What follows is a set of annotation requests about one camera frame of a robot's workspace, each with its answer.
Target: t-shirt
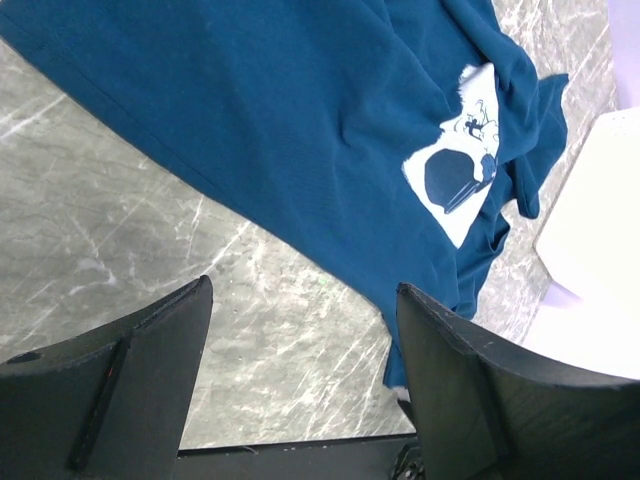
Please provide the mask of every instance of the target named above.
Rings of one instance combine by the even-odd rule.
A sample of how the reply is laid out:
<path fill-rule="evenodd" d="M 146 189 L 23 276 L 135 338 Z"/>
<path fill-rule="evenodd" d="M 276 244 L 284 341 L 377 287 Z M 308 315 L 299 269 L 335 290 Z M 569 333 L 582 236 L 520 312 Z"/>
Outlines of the t-shirt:
<path fill-rule="evenodd" d="M 125 140 L 364 294 L 470 318 L 566 142 L 489 0 L 3 0 L 0 34 Z"/>

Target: marble surface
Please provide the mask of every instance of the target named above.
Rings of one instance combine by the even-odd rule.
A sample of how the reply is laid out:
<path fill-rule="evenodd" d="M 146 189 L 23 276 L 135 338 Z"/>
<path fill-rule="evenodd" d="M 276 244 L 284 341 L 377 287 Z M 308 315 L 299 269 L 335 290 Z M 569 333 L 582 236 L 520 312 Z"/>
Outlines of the marble surface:
<path fill-rule="evenodd" d="M 513 229 L 477 322 L 523 341 L 549 278 L 532 249 L 592 121 L 615 108 L 605 0 L 497 0 L 539 73 L 569 72 L 570 139 L 543 215 Z M 203 198 L 0 43 L 0 361 L 142 307 L 203 273 L 214 316 L 183 447 L 400 433 L 389 339 L 359 295 Z"/>

